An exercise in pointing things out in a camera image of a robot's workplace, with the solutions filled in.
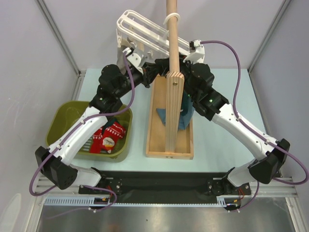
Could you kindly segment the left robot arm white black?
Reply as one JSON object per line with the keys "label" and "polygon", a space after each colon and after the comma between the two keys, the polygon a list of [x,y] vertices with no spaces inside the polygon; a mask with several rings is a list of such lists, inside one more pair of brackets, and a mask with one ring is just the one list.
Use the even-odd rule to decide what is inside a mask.
{"label": "left robot arm white black", "polygon": [[86,141],[102,128],[115,115],[125,112],[121,97],[143,84],[149,87],[157,75],[169,71],[169,60],[156,59],[154,63],[146,62],[142,71],[125,64],[126,72],[121,73],[115,64],[105,66],[99,77],[96,95],[90,101],[82,116],[56,142],[48,148],[42,146],[35,151],[38,164],[36,173],[42,173],[55,187],[67,189],[72,185],[88,185],[95,193],[106,189],[106,181],[95,169],[75,167],[71,164],[77,152]]}

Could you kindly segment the dark green christmas sock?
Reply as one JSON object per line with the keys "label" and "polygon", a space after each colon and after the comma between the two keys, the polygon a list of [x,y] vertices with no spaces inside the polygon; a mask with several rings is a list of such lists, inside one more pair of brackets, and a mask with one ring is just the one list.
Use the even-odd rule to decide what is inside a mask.
{"label": "dark green christmas sock", "polygon": [[191,115],[194,111],[190,96],[184,91],[181,103],[181,116]]}

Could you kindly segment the white plastic clip hanger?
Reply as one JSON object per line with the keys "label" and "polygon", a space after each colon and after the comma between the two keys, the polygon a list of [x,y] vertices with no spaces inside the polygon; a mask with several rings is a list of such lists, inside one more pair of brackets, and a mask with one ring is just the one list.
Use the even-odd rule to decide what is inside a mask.
{"label": "white plastic clip hanger", "polygon": [[[116,36],[117,44],[129,38],[144,45],[150,54],[169,56],[169,31],[133,10],[126,10],[116,21]],[[180,54],[190,54],[189,42],[179,37],[178,46]]]}

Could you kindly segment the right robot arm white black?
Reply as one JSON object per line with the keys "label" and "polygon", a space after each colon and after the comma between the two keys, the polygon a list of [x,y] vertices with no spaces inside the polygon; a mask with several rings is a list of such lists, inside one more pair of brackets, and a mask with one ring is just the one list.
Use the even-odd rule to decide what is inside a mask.
{"label": "right robot arm white black", "polygon": [[212,87],[214,75],[207,64],[185,61],[180,64],[180,70],[184,74],[184,90],[195,111],[227,130],[254,157],[252,161],[226,173],[224,191],[234,194],[242,184],[254,180],[268,184],[285,163],[285,151],[289,150],[290,143],[263,133],[241,114],[235,114],[228,99]]}

